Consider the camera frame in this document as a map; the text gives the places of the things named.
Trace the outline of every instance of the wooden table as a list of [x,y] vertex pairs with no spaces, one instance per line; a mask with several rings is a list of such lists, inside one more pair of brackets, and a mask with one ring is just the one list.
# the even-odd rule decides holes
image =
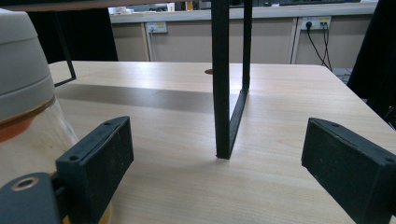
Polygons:
[[[352,223],[301,165],[308,118],[396,154],[396,132],[321,66],[252,64],[226,161],[215,156],[210,63],[74,65],[78,79],[56,94],[78,137],[131,117],[135,161],[114,196],[114,223]],[[49,67],[55,81],[69,76],[65,63]],[[233,103],[241,67],[231,64]]]

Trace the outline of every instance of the white container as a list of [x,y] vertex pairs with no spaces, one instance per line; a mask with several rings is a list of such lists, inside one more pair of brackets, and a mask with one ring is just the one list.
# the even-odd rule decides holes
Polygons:
[[77,141],[28,15],[0,9],[0,187],[21,175],[53,173],[55,160]]

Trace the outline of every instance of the electrical outlet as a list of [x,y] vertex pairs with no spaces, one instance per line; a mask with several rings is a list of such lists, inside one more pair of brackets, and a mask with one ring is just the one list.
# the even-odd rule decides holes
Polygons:
[[148,33],[168,33],[165,21],[152,21],[146,23]]
[[301,29],[306,30],[306,23],[312,22],[312,26],[310,30],[322,30],[324,28],[330,28],[330,21],[332,17],[303,17],[303,21],[301,22]]

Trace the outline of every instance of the desk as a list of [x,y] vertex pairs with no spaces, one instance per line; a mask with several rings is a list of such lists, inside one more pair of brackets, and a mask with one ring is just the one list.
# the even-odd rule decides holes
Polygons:
[[[308,118],[396,153],[396,132],[321,66],[251,65],[229,161],[215,157],[210,63],[74,66],[78,79],[56,94],[79,138],[107,119],[131,117],[135,161],[114,196],[114,223],[352,223],[301,166]],[[67,76],[66,63],[49,68],[54,79]],[[233,102],[241,70],[231,64]]]

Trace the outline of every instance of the wood grain surface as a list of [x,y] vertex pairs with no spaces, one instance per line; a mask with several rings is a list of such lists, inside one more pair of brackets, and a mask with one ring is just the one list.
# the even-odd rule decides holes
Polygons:
[[[301,165],[308,118],[337,122],[396,153],[396,132],[317,65],[252,64],[229,161],[216,158],[210,63],[74,62],[56,95],[78,137],[130,116],[134,162],[114,223],[353,223]],[[65,63],[50,65],[54,79]],[[231,64],[231,98],[241,64]]]

